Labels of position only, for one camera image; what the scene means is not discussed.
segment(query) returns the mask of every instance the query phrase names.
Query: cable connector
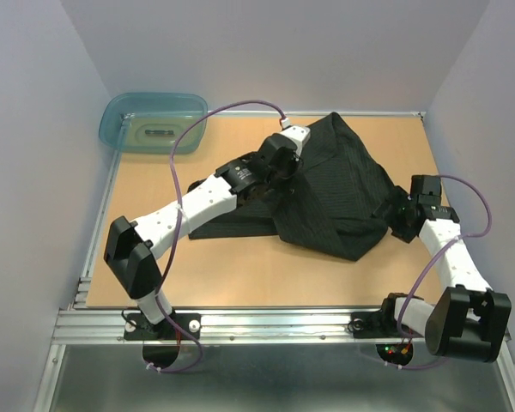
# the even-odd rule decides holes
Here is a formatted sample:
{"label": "cable connector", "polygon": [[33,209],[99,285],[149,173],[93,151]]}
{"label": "cable connector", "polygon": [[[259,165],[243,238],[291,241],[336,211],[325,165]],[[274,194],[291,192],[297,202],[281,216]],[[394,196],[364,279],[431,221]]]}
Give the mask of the cable connector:
{"label": "cable connector", "polygon": [[286,117],[286,118],[281,118],[281,120],[279,121],[279,123],[281,124],[281,128],[284,130],[284,129],[287,129],[288,127],[290,127],[292,125],[292,122],[290,122],[290,118]]}

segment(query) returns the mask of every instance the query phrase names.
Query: folded garment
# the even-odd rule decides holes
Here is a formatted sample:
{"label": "folded garment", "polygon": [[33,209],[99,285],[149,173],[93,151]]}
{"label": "folded garment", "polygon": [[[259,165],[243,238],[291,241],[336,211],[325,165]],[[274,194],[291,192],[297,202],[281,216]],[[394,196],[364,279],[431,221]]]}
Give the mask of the folded garment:
{"label": "folded garment", "polygon": [[356,261],[385,236],[372,212],[394,187],[360,138],[333,112],[309,126],[303,167],[265,199],[219,216],[191,239],[278,236],[285,242]]}

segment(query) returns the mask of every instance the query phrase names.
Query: wooden table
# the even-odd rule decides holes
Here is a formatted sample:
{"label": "wooden table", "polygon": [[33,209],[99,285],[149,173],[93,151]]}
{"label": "wooden table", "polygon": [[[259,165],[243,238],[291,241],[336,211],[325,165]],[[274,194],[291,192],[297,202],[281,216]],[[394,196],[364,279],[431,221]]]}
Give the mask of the wooden table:
{"label": "wooden table", "polygon": [[[292,123],[310,124],[316,119],[292,118]],[[408,190],[412,174],[437,172],[420,119],[351,117],[345,121],[396,185]],[[277,130],[277,118],[212,118],[198,150],[176,157],[181,187],[256,150]],[[167,163],[165,155],[122,155],[102,239],[115,218],[135,219],[175,200]],[[102,259],[104,243],[98,248],[87,306],[130,306]],[[356,263],[283,243],[276,236],[185,238],[164,288],[174,306],[379,305],[389,292],[408,292],[429,258],[418,239],[407,245],[390,235]],[[161,268],[166,260],[167,254],[159,262]],[[418,294],[430,302],[439,298],[434,271]]]}

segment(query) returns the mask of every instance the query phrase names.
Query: gray wall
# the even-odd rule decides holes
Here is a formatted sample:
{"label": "gray wall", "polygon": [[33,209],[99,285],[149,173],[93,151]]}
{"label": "gray wall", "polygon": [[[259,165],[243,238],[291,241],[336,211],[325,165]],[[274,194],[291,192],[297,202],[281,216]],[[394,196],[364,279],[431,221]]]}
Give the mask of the gray wall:
{"label": "gray wall", "polygon": [[[494,213],[492,233],[470,240],[479,270],[510,294],[515,355],[515,0],[492,0],[426,116],[439,170],[475,182]],[[482,206],[447,184],[463,226],[484,225]]]}
{"label": "gray wall", "polygon": [[62,0],[111,95],[425,110],[488,0]]}
{"label": "gray wall", "polygon": [[0,1],[0,412],[31,410],[74,295],[110,163],[108,100],[59,1]]}

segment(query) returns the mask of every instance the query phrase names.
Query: white wall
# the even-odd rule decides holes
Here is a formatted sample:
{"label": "white wall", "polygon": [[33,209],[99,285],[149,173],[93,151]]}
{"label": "white wall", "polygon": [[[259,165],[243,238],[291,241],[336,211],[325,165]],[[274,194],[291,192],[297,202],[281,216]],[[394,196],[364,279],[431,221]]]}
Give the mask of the white wall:
{"label": "white wall", "polygon": [[57,0],[0,0],[0,412],[32,409],[110,163],[109,95]]}
{"label": "white wall", "polygon": [[488,0],[62,0],[111,95],[425,110]]}
{"label": "white wall", "polygon": [[[439,170],[472,180],[491,203],[491,234],[468,245],[479,270],[512,299],[515,355],[515,0],[491,1],[425,120]],[[464,227],[484,225],[469,191],[446,189]]]}

